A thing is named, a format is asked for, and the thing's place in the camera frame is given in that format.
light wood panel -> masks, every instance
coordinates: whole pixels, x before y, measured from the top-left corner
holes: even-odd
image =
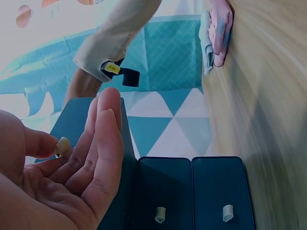
[[[259,230],[306,230],[307,1],[230,1],[225,66],[203,77],[215,148],[245,161]]]

white triangle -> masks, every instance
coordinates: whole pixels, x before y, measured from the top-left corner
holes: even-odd
[[[129,108],[131,108],[134,94],[135,92],[120,92],[120,96],[124,99],[125,102],[126,113],[128,113]]]
[[[54,111],[53,100],[52,100],[51,94],[47,92],[45,95],[42,107],[35,115],[31,116],[31,118],[50,117],[53,111]]]
[[[133,138],[133,134],[130,130],[130,136],[131,136],[131,141],[132,141],[132,146],[133,146],[133,150],[134,150],[134,156],[135,158],[138,160],[139,158],[141,158],[138,147],[136,146],[135,140]]]
[[[199,89],[192,89],[182,106],[176,113],[175,117],[208,117],[208,109],[204,95]]]
[[[217,156],[216,151],[215,151],[215,147],[214,147],[214,141],[212,140],[207,151],[205,154],[206,157],[215,157]]]
[[[163,97],[158,92],[150,92],[139,100],[127,114],[128,116],[138,117],[173,117]]]
[[[178,122],[173,119],[155,145],[149,151],[149,157],[183,157],[193,159],[197,153],[182,132]]]
[[[23,93],[0,95],[0,109],[9,112],[19,119],[29,116],[30,106]]]
[[[50,118],[46,118],[46,121],[44,121],[37,130],[45,133],[50,133],[51,132]]]
[[[34,157],[25,157],[25,164],[33,164],[35,163],[35,158]]]

hand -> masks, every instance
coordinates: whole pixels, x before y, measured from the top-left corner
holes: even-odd
[[[96,229],[118,191],[123,160],[120,95],[104,90],[65,157],[45,159],[57,139],[0,111],[0,223],[4,229]]]

pink object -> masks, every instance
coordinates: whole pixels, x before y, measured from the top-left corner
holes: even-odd
[[[224,64],[234,16],[225,0],[211,0],[212,11],[209,38],[214,52],[214,65],[220,67]]]

small white object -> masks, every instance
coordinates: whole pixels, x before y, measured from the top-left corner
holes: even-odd
[[[56,158],[66,155],[71,150],[71,143],[66,137],[62,137],[54,147]]]
[[[223,221],[228,222],[234,217],[234,207],[232,205],[226,205],[223,208]]]
[[[157,214],[155,216],[155,221],[159,224],[162,224],[165,221],[166,208],[165,207],[157,207]]]

